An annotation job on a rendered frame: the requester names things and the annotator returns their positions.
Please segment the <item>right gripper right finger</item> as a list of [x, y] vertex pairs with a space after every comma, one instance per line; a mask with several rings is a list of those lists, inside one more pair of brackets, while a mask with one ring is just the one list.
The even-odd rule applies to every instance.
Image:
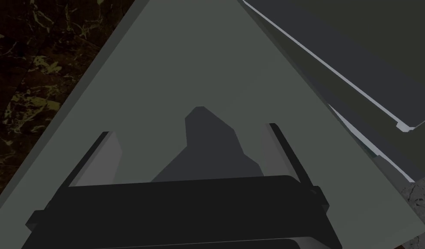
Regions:
[[313, 184], [281, 129], [275, 123], [262, 126], [262, 173], [265, 177], [311, 190]]

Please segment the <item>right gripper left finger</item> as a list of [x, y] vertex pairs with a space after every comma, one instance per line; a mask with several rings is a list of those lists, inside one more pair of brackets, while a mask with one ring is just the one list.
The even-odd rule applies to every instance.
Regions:
[[116, 132], [102, 132], [61, 185], [111, 185], [122, 157]]

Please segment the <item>dark grey cupboard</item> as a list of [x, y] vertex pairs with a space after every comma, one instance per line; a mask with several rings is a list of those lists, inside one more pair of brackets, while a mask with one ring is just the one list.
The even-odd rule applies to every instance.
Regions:
[[313, 62], [335, 76], [326, 83], [316, 70], [294, 64], [368, 149], [409, 181], [425, 177], [425, 169], [409, 153], [421, 153], [415, 129], [425, 122], [425, 92], [377, 60], [292, 0], [243, 0], [244, 6], [273, 32], [291, 42]]

